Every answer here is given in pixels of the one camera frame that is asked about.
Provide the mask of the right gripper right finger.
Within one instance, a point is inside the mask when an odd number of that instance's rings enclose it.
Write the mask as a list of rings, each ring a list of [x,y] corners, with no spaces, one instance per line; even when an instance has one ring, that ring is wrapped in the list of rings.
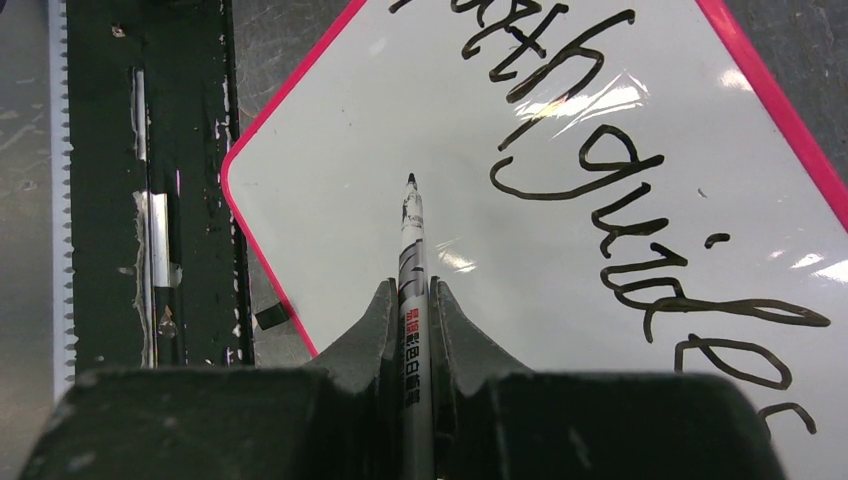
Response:
[[[750,402],[694,374],[539,372],[430,282],[436,471],[443,479],[780,479]]]

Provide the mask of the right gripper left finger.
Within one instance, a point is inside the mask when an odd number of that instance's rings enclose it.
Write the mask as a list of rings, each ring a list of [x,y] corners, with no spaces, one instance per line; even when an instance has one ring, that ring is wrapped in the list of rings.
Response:
[[[398,300],[298,366],[83,374],[48,418],[24,479],[395,479]]]

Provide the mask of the white whiteboard marker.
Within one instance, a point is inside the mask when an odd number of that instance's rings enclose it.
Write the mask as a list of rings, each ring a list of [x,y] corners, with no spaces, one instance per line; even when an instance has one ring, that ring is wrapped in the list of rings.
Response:
[[[423,201],[416,177],[408,176],[402,202],[402,249],[398,301],[402,347],[403,479],[434,479],[434,435]]]

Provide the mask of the pink framed whiteboard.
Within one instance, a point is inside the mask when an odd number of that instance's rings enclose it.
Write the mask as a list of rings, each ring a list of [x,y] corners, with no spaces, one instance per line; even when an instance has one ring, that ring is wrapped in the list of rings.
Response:
[[[429,272],[538,370],[704,372],[847,475],[847,189],[721,1],[353,1],[223,167],[313,352]]]

